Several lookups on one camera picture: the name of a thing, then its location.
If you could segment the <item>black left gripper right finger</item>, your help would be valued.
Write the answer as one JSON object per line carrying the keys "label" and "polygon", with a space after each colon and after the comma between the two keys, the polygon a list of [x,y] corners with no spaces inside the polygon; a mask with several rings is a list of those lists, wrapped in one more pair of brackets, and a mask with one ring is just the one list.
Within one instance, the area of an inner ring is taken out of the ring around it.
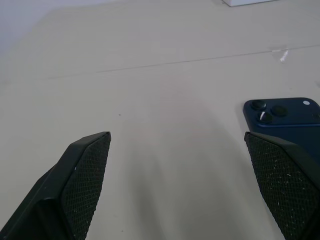
{"label": "black left gripper right finger", "polygon": [[320,166],[297,144],[247,131],[260,193],[285,240],[320,240]]}

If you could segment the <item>white box lid orange print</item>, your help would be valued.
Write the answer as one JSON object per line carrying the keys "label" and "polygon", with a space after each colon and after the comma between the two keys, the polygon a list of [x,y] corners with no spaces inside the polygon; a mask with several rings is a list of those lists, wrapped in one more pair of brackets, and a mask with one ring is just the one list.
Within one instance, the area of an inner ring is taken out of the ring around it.
{"label": "white box lid orange print", "polygon": [[229,7],[239,7],[268,2],[290,3],[297,6],[320,6],[320,0],[221,0]]}

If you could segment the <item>dark blue smartphone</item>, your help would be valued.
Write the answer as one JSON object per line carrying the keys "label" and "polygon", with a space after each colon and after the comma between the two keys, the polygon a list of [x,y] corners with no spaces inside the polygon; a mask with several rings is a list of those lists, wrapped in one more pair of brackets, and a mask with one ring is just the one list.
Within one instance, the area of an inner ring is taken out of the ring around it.
{"label": "dark blue smartphone", "polygon": [[243,105],[251,132],[299,145],[320,164],[320,105],[306,97],[252,99]]}

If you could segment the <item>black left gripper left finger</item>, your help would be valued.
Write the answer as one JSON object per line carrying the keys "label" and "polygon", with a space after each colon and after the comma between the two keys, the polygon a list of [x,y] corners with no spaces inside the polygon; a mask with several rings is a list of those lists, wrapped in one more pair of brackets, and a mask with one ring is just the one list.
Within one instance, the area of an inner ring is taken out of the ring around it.
{"label": "black left gripper left finger", "polygon": [[85,240],[101,195],[111,133],[71,143],[33,185],[0,240]]}

